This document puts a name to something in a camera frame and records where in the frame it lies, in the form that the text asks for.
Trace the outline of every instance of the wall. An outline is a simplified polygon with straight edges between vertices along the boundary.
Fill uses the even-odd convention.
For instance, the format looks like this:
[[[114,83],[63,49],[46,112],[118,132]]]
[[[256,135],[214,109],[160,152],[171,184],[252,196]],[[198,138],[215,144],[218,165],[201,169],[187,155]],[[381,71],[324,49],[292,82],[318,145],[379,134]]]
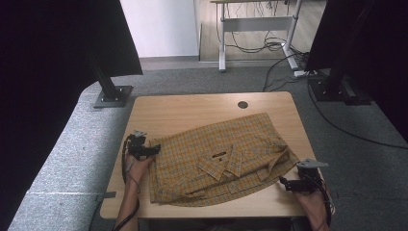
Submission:
[[[192,0],[120,0],[140,57],[198,56]]]

